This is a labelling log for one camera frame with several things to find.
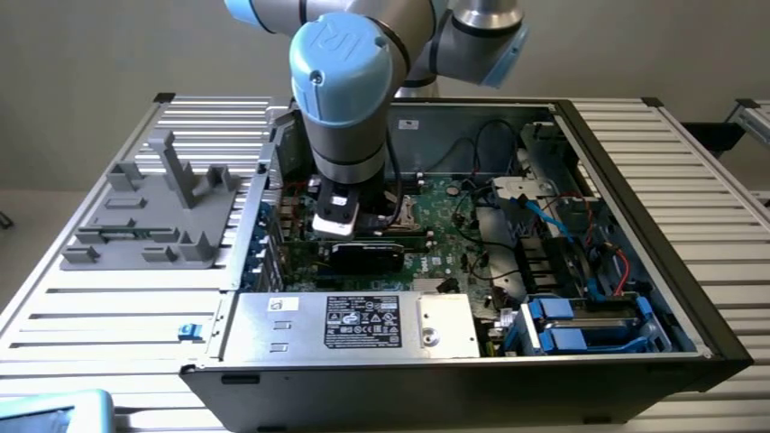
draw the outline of green circuit board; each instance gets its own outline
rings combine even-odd
[[[423,290],[425,286],[435,286],[447,278],[456,278],[460,293],[468,294],[473,315],[491,317],[493,311],[483,306],[489,294],[489,284],[471,277],[460,266],[461,255],[468,255],[472,263],[480,250],[476,244],[459,236],[452,226],[451,214],[464,193],[451,197],[445,192],[449,186],[459,188],[459,182],[448,177],[428,177],[421,187],[421,194],[408,196],[413,201],[412,215],[416,224],[433,232],[429,250],[424,253],[407,253],[400,272],[372,276],[333,275],[328,264],[324,263],[324,249],[333,242],[317,239],[312,233],[305,233],[304,239],[299,240],[299,225],[307,226],[312,220],[313,202],[297,194],[300,210],[293,211],[293,224],[284,230],[284,235],[288,233],[286,239],[289,239],[284,242],[286,291],[404,291],[415,290],[415,287]],[[468,200],[463,201],[460,211],[464,216],[469,215]],[[463,233],[472,238],[480,238],[477,230],[464,229]],[[397,243],[392,237],[387,241]],[[487,268],[479,268],[476,273],[484,277],[489,276]]]

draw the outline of robotic arm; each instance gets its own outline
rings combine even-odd
[[[527,37],[516,0],[225,0],[240,21],[292,36],[290,87],[321,191],[312,227],[337,238],[392,223],[387,108],[437,75],[499,87]],[[400,199],[392,215],[397,215]]]

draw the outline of power supply label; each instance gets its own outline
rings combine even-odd
[[[397,296],[325,298],[324,344],[329,349],[400,347]]]

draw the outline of sticker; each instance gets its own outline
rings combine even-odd
[[[266,311],[299,310],[299,298],[270,298],[266,300]]]
[[[325,298],[324,344],[329,349],[400,347],[397,296]]]
[[[417,129],[420,129],[420,121],[419,120],[400,119],[400,120],[397,120],[397,129],[405,129],[409,131],[416,131]]]

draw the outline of motherboard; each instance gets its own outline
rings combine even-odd
[[[477,222],[457,224],[455,209],[471,215],[472,204],[461,200],[472,188],[467,180],[451,177],[425,177],[419,187],[404,197],[404,211],[395,232],[380,237],[356,237],[353,242],[392,243],[405,246],[403,267],[396,272],[377,275],[341,275],[328,263],[328,251],[337,241],[328,241],[312,232],[313,199],[303,185],[286,185],[281,207],[284,235],[284,266],[286,292],[315,291],[435,291],[447,282],[448,289],[467,293],[475,317],[491,317],[488,306],[489,282],[469,274],[469,263],[483,254],[479,245],[459,235],[457,226],[471,238],[479,238]],[[488,267],[479,260],[473,273],[489,277]]]

